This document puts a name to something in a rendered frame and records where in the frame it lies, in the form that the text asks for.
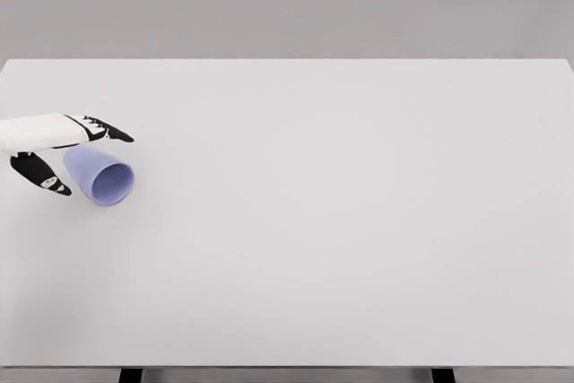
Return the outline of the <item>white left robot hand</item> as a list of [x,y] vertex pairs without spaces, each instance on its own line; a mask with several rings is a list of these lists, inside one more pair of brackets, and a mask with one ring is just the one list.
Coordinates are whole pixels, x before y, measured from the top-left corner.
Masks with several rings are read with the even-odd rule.
[[39,152],[67,149],[102,139],[132,143],[121,129],[88,115],[49,113],[0,120],[0,152],[10,166],[31,184],[61,196],[70,196],[66,185]]

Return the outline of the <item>lavender blue plastic cup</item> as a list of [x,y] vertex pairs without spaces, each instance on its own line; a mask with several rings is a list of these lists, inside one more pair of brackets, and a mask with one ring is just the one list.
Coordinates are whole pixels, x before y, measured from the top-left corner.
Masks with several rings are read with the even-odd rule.
[[79,188],[98,205],[119,203],[135,183],[130,165],[87,144],[68,149],[63,161]]

